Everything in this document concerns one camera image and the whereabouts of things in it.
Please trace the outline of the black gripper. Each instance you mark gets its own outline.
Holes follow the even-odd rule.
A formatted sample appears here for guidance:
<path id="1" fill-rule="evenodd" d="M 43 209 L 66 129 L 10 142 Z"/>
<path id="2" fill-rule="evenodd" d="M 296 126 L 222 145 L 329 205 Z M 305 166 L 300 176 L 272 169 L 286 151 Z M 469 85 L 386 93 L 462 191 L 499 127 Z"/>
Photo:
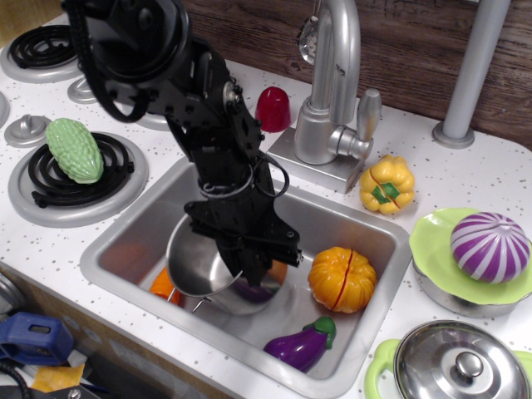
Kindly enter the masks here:
<path id="1" fill-rule="evenodd" d="M 276 212 L 280 196 L 273 187 L 268 164 L 246 165 L 238 180 L 230 170 L 198 178 L 202 200 L 185 205 L 193 230 L 215 240 L 219 255 L 233 277 L 242 276 L 257 287 L 273 261 L 297 266 L 300 235 Z"/>

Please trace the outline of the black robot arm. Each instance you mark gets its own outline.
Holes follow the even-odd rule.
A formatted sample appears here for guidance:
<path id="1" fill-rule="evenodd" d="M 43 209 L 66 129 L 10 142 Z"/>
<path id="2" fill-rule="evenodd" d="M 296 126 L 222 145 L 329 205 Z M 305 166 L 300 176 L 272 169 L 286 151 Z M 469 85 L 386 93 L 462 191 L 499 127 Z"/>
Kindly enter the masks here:
<path id="1" fill-rule="evenodd" d="M 198 173 L 202 200 L 185 213 L 233 275 L 261 283 L 274 262 L 299 263 L 298 232 L 275 212 L 278 192 L 261 124 L 225 60 L 196 37 L 179 1 L 65 1 L 92 93 L 116 120 L 165 118 Z"/>

